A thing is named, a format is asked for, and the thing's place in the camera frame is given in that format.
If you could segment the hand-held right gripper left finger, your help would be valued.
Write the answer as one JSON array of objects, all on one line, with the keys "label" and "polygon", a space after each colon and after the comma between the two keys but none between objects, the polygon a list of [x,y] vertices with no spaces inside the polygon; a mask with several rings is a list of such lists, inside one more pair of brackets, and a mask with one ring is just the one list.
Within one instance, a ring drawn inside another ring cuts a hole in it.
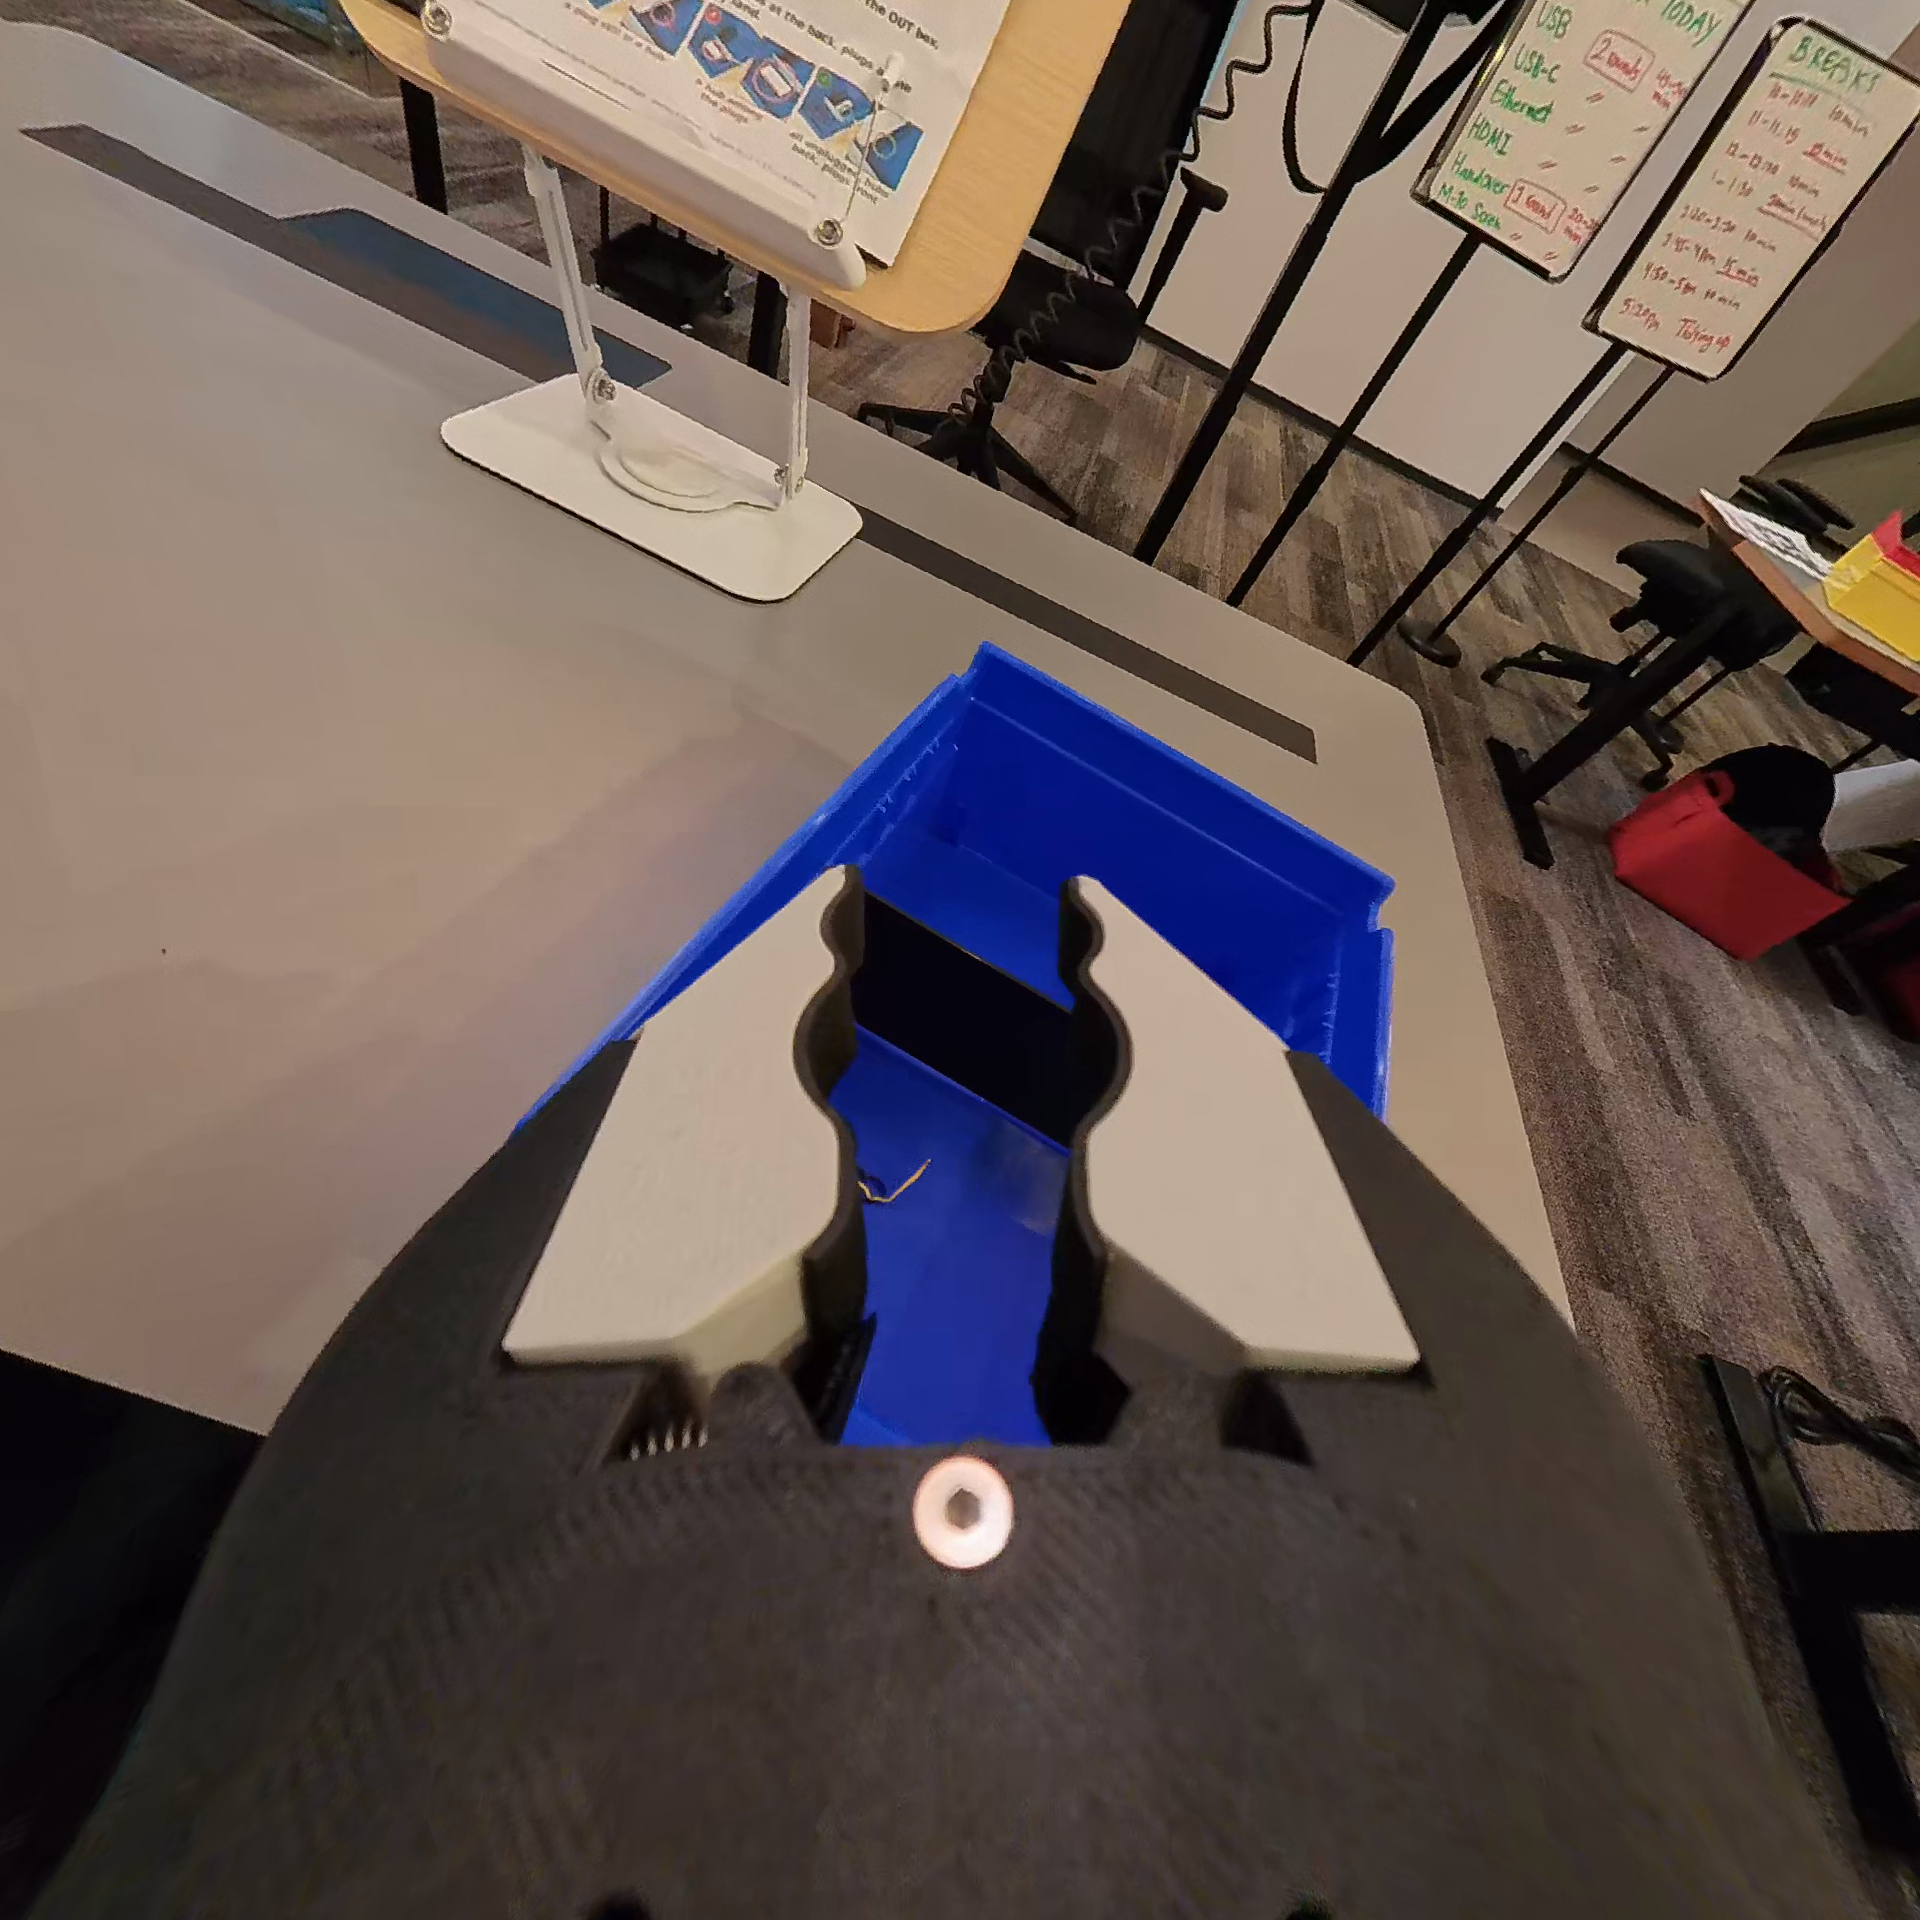
[{"label": "hand-held right gripper left finger", "polygon": [[695,1401],[768,1366],[843,1424],[870,1256],[829,1095],[864,953],[864,875],[829,864],[642,1024],[507,1322],[512,1366],[667,1361]]}]

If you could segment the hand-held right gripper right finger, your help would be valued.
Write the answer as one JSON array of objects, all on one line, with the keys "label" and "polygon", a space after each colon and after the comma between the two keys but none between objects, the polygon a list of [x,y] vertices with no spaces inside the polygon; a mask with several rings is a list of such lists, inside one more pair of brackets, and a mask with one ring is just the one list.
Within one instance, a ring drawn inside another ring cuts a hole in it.
[{"label": "hand-held right gripper right finger", "polygon": [[1116,1428],[1156,1381],[1408,1379],[1421,1344],[1300,1069],[1099,878],[1061,889],[1067,1176],[1031,1396]]}]

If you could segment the blue plastic bin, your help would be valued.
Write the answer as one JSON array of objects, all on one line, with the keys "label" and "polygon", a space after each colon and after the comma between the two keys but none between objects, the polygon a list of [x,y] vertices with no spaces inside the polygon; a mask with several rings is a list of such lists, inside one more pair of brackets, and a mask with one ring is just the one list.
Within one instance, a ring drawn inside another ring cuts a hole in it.
[{"label": "blue plastic bin", "polygon": [[[979,647],[694,935],[642,1024],[829,864],[1072,1009],[1061,889],[1099,878],[1287,1048],[1384,1103],[1393,882],[1040,668]],[[864,1035],[829,1095],[866,1198],[870,1338],[828,1428],[856,1445],[1100,1443],[1031,1396],[1067,1150]],[[1306,1461],[1281,1376],[1225,1388],[1225,1443]]]}]

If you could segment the black plastic bin divider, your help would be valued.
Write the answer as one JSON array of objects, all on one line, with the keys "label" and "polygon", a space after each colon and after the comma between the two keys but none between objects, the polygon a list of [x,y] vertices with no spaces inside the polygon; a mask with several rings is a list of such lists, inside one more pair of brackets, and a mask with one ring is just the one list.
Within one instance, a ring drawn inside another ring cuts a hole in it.
[{"label": "black plastic bin divider", "polygon": [[1081,1118],[1072,1012],[872,891],[864,922],[860,1033],[1067,1150]]}]

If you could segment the black metal furniture leg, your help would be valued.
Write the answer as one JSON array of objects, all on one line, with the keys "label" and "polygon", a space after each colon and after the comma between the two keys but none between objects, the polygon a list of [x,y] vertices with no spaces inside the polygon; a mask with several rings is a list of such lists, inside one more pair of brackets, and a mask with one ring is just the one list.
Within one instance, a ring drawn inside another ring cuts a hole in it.
[{"label": "black metal furniture leg", "polygon": [[1916,1782],[1885,1708],[1862,1621],[1916,1621],[1916,1529],[1828,1529],[1801,1445],[1844,1445],[1916,1489],[1916,1435],[1855,1413],[1789,1368],[1700,1358],[1793,1645],[1868,1844],[1916,1861]]}]

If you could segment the red fabric bag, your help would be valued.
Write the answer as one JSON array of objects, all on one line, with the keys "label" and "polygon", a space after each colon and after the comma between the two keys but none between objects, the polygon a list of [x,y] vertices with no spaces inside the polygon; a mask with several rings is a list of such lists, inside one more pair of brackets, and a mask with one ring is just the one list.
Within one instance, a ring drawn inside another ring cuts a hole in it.
[{"label": "red fabric bag", "polygon": [[1694,770],[1619,816],[1606,853],[1626,891],[1751,964],[1833,922],[1849,894],[1821,846],[1804,856],[1763,846],[1727,814],[1736,796],[1725,770]]}]

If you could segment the clear acrylic stand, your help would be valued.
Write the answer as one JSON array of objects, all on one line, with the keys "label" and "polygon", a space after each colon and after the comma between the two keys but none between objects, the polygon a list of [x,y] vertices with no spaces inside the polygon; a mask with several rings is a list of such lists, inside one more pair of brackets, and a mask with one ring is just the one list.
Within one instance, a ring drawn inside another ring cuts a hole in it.
[{"label": "clear acrylic stand", "polygon": [[600,471],[613,488],[676,512],[719,512],[729,505],[780,508],[806,488],[806,373],[811,373],[811,301],[783,295],[783,352],[786,352],[786,454],[768,484],[745,475],[736,454],[709,452],[694,427],[653,424],[642,415],[636,397],[625,397],[604,365],[599,334],[589,318],[583,262],[565,209],[565,188],[556,163],[524,143],[524,180],[528,186],[543,248],[558,281],[558,309],[583,386],[589,424],[600,434]]}]

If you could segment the wooden edge table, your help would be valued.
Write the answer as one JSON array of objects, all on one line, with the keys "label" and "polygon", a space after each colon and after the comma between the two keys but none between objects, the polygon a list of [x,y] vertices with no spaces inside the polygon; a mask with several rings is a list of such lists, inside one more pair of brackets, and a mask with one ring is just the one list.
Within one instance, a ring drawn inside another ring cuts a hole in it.
[{"label": "wooden edge table", "polygon": [[1739,527],[1727,518],[1727,502],[1718,494],[1700,490],[1700,508],[1713,539],[1740,562],[1747,576],[1798,619],[1798,626],[1843,661],[1876,673],[1885,687],[1893,687],[1906,707],[1916,707],[1916,663],[1897,656],[1849,619],[1837,619],[1812,576],[1793,565],[1781,565],[1755,543],[1739,539]]}]

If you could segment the yellow plastic bin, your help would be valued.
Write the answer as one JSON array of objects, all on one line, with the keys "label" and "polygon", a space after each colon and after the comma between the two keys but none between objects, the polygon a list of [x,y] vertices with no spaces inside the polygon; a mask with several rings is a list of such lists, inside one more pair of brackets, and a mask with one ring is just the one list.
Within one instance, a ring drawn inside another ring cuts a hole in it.
[{"label": "yellow plastic bin", "polygon": [[1916,663],[1916,546],[1901,512],[1833,562],[1821,596],[1840,619]]}]

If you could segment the black utility cart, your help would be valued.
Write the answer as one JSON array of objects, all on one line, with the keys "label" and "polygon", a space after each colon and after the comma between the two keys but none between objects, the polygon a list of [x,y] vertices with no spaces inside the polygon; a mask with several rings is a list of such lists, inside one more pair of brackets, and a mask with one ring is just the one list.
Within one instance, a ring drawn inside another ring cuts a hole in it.
[{"label": "black utility cart", "polygon": [[613,231],[604,209],[596,284],[619,303],[686,329],[733,313],[733,262],[657,220]]}]

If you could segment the black light stand pole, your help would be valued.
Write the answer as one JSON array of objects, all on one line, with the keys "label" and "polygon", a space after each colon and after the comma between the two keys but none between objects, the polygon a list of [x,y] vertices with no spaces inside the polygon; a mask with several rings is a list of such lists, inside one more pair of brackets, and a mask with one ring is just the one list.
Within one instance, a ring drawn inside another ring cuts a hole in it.
[{"label": "black light stand pole", "polygon": [[[1229,427],[1261,361],[1275,339],[1281,335],[1285,320],[1291,318],[1300,292],[1310,281],[1321,256],[1325,250],[1333,230],[1355,192],[1375,180],[1383,170],[1395,167],[1406,150],[1427,130],[1427,125],[1439,114],[1439,109],[1455,104],[1455,94],[1464,88],[1472,58],[1493,48],[1493,25],[1490,15],[1498,15],[1503,2],[1421,2],[1413,13],[1410,30],[1400,38],[1395,61],[1389,65],[1369,112],[1343,155],[1331,186],[1316,199],[1310,225],[1295,243],[1285,268],[1261,303],[1249,335],[1241,339],[1215,397],[1209,403],[1189,447],[1183,452],[1174,476],[1165,481],[1163,495],[1156,501],[1137,546],[1137,562],[1156,562],[1163,546],[1170,543],[1177,524],[1187,516],[1191,494],[1198,490],[1218,443],[1225,440]],[[1421,76],[1432,46],[1437,37],[1455,25],[1466,24],[1478,25],[1466,51],[1461,51],[1437,78],[1432,78],[1421,93],[1413,93],[1413,78]]]}]

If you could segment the white instruction sheet stand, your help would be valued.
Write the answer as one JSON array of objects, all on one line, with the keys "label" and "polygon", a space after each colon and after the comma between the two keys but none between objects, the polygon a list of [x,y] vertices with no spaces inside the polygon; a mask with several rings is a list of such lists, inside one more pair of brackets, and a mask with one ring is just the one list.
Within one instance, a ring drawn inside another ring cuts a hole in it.
[{"label": "white instruction sheet stand", "polygon": [[551,112],[493,104],[447,78],[439,42],[412,2],[342,2],[352,33],[403,82],[469,119],[535,148],[613,199],[657,213],[793,295],[811,295],[881,334],[956,334],[1002,295],[1091,102],[1128,2],[1010,2],[941,167],[892,266],[870,266],[860,287],[828,268],[786,266],[776,243],[737,225],[709,188],[651,183],[631,159],[599,155],[551,125]]}]

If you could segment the white document holder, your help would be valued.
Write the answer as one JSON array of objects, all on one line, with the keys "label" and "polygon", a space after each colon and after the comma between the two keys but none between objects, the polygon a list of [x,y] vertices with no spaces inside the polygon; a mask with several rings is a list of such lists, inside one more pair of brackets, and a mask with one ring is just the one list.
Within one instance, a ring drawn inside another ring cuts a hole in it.
[{"label": "white document holder", "polygon": [[753,130],[691,61],[586,2],[425,2],[434,78],[593,176],[626,180],[642,206],[679,209],[709,243],[813,292],[870,278],[853,206],[783,137]]}]

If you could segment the printed instruction sheet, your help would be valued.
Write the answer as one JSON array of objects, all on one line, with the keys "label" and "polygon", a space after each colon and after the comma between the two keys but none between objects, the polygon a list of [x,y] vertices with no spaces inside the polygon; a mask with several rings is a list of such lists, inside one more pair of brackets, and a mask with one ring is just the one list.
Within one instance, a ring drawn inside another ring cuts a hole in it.
[{"label": "printed instruction sheet", "polygon": [[892,266],[1010,2],[586,2],[691,61],[753,130],[783,137]]}]

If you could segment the whiteboard on black stand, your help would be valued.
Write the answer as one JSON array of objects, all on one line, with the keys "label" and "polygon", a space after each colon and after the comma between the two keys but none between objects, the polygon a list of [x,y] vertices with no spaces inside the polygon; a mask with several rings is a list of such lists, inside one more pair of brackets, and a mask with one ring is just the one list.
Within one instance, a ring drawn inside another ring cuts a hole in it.
[{"label": "whiteboard on black stand", "polygon": [[1373,661],[1630,357],[1702,386],[1736,373],[1915,127],[1916,78],[1906,67],[1819,21],[1781,21],[1589,309],[1602,359],[1380,614],[1350,663]]},{"label": "whiteboard on black stand", "polygon": [[1410,188],[1461,239],[1384,361],[1287,494],[1229,603],[1244,603],[1261,582],[1478,250],[1498,250],[1547,284],[1564,281],[1747,11],[1530,2],[1511,15]]}]

